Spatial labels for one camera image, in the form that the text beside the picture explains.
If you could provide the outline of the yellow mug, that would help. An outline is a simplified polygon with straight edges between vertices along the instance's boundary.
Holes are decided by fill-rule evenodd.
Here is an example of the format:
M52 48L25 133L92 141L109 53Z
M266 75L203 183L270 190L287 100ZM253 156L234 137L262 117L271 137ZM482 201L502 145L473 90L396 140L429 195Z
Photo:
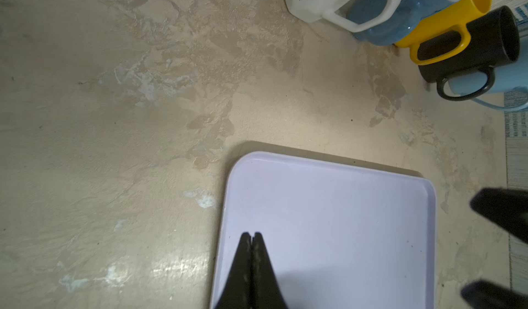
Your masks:
M410 58L418 66L426 66L447 60L465 50L471 41L467 25L473 20L485 16L491 9L492 0L460 0L454 5L422 20L418 26L395 45L409 48ZM451 51L426 60L420 60L418 50L424 42L449 31L457 32L461 39Z

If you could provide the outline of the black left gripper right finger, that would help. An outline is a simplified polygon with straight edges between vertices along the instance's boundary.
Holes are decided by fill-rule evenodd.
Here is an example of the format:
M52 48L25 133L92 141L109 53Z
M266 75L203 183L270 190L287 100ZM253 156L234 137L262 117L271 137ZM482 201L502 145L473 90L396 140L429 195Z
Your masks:
M263 235L256 232L251 254L251 308L287 308Z

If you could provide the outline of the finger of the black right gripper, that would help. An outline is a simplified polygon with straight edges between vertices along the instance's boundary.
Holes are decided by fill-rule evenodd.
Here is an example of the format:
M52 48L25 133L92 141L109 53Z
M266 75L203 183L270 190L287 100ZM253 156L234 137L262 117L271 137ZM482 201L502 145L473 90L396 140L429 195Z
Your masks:
M483 188L470 201L470 207L527 244L527 191Z
M485 280L465 285L461 296L471 308L527 309L527 296Z

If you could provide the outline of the black mug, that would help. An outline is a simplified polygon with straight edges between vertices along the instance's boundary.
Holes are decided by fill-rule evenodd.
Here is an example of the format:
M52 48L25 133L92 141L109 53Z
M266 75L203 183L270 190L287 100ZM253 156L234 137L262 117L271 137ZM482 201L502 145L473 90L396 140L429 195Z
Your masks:
M475 99L492 89L496 82L495 69L512 64L519 58L521 42L513 11L499 7L467 25L471 35L469 45L460 53L440 62L419 67L428 83L436 83L439 96L448 101ZM481 88L471 88L467 95L445 93L448 80L471 73L482 73L486 81Z

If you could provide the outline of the teal dotted floral mug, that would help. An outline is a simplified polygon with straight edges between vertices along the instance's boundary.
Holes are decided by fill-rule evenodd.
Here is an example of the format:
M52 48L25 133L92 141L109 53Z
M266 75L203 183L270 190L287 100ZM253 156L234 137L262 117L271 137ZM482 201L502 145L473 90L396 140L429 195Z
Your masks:
M460 0L401 0L395 13L385 22L354 34L359 41L376 46L389 46L410 34L421 20ZM366 23L382 12L387 0L355 0L346 18L357 24Z

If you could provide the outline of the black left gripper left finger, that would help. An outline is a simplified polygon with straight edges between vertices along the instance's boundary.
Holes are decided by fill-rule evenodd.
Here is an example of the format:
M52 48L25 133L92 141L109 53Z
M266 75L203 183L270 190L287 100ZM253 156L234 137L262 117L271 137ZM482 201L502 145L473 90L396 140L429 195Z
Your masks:
M252 307L252 236L241 235L224 290L215 308Z

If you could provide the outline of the light blue mug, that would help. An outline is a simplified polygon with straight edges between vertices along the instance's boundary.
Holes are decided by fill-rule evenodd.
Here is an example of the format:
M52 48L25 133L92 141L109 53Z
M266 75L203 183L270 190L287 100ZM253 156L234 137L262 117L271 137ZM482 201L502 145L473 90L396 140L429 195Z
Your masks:
M458 96L469 95L480 89L487 81L483 73L473 73L448 81L451 91ZM527 32L521 34L520 55L514 64L499 67L495 71L495 83L487 94L514 93L520 94L521 101L512 107L489 104L479 98L474 98L478 104L503 112L517 112L527 108Z

